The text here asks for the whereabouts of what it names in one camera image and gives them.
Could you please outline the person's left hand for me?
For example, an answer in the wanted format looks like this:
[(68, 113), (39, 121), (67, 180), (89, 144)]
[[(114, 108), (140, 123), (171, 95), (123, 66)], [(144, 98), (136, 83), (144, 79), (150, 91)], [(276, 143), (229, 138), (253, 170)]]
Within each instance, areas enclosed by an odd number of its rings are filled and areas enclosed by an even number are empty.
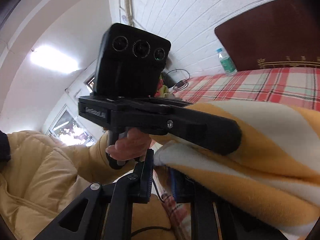
[(144, 156), (151, 144), (148, 134), (137, 128), (131, 128), (127, 137), (118, 139), (114, 145), (106, 148), (106, 153), (117, 161), (127, 161)]

